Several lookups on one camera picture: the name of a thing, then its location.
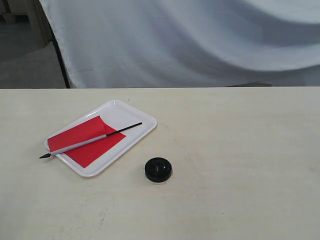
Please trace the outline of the black backdrop stand pole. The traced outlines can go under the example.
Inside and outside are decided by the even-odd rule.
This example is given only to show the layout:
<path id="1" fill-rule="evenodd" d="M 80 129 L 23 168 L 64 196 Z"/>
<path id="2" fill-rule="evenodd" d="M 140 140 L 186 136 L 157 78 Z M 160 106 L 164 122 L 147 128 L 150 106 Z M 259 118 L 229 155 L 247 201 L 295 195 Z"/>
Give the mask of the black backdrop stand pole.
<path id="1" fill-rule="evenodd" d="M 65 84 L 65 87 L 67 89 L 70 89 L 71 85 L 70 85 L 69 77 L 68 77 L 67 70 L 66 70 L 66 67 L 65 67 L 65 63 L 64 63 L 61 50 L 59 48 L 58 42 L 56 40 L 56 37 L 54 35 L 54 32 L 53 32 L 52 28 L 50 28 L 50 32 L 51 32 L 52 43 L 53 43 L 53 46 L 54 46 L 54 49 L 55 49 L 55 53 L 56 53 L 56 56 L 57 56 L 57 60 L 58 60 L 58 63 L 59 63 L 59 67 L 60 67 L 60 70 L 61 70 L 61 74 L 62 74 L 62 77 L 63 77 L 63 81 L 64 81 L 64 84 Z"/>

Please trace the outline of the red flag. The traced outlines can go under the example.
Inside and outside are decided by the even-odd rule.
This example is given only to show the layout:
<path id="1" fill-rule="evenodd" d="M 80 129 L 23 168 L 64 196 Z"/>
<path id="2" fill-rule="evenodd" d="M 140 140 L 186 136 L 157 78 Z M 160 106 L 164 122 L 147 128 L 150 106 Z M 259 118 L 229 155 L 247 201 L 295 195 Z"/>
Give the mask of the red flag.
<path id="1" fill-rule="evenodd" d="M 124 131 L 140 126 L 135 123 L 116 130 L 96 116 L 47 139 L 49 152 L 40 159 L 66 154 L 81 167 L 86 168 L 97 158 L 126 138 Z"/>

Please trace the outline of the white backdrop cloth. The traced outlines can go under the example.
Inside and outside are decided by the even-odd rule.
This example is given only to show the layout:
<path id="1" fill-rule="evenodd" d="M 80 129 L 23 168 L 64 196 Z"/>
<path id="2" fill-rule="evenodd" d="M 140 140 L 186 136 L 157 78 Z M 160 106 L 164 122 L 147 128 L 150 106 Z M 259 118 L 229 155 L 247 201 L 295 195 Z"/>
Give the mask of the white backdrop cloth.
<path id="1" fill-rule="evenodd" d="M 320 84 L 317 0 L 43 0 L 75 88 Z"/>

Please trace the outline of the black round flag base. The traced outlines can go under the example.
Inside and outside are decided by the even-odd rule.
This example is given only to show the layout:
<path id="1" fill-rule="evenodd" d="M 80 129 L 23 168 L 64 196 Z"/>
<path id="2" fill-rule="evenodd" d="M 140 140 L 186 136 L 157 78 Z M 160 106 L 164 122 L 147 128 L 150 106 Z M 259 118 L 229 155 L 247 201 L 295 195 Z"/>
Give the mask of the black round flag base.
<path id="1" fill-rule="evenodd" d="M 162 183 L 170 178 L 173 168 L 171 163 L 162 157 L 148 160 L 144 166 L 145 176 L 154 183 Z"/>

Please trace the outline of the wooden furniture in background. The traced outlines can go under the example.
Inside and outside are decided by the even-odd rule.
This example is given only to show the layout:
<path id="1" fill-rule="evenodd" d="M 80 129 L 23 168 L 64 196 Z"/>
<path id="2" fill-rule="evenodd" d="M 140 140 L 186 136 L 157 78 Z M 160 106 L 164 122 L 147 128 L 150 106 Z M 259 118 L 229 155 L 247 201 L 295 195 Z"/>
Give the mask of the wooden furniture in background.
<path id="1" fill-rule="evenodd" d="M 0 0 L 0 15 L 10 24 L 15 23 L 18 16 L 27 16 L 39 48 L 52 41 L 50 24 L 39 0 Z"/>

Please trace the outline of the white rectangular plastic tray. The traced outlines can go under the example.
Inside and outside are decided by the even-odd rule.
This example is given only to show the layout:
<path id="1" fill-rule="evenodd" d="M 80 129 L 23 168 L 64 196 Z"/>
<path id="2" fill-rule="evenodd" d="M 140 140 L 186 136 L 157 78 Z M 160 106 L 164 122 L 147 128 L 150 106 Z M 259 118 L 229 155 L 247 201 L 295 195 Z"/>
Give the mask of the white rectangular plastic tray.
<path id="1" fill-rule="evenodd" d="M 69 144 L 124 129 L 105 139 L 51 157 L 59 159 L 84 178 L 95 177 L 157 127 L 154 117 L 120 100 L 99 106 L 44 141 L 46 149 L 56 150 Z"/>

